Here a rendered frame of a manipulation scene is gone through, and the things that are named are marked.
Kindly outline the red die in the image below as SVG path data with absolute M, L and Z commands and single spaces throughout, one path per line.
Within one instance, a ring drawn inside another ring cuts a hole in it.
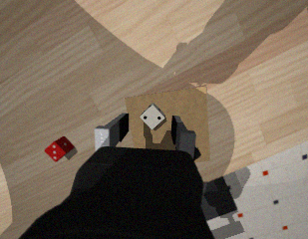
M 64 137 L 60 137 L 51 143 L 44 151 L 55 161 L 57 162 L 65 154 L 71 151 L 74 146 Z

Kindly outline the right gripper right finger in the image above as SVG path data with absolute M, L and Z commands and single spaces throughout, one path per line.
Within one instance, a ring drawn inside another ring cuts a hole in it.
M 171 137 L 176 150 L 186 151 L 192 158 L 194 157 L 196 133 L 187 130 L 179 116 L 172 116 Z

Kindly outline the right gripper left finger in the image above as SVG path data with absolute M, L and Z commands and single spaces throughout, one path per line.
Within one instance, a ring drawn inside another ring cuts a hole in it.
M 122 113 L 106 125 L 98 125 L 94 130 L 96 151 L 103 146 L 116 146 L 129 131 L 129 114 Z

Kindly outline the grey die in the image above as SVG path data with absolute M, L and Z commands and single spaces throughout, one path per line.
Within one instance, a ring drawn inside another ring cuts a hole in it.
M 150 128 L 154 129 L 164 119 L 164 113 L 155 103 L 152 103 L 140 116 L 140 119 Z

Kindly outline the black die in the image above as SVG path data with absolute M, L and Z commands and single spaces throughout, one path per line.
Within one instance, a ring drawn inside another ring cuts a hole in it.
M 201 156 L 201 153 L 199 152 L 198 148 L 195 147 L 195 149 L 194 149 L 194 158 L 193 158 L 193 160 L 198 159 L 200 156 Z

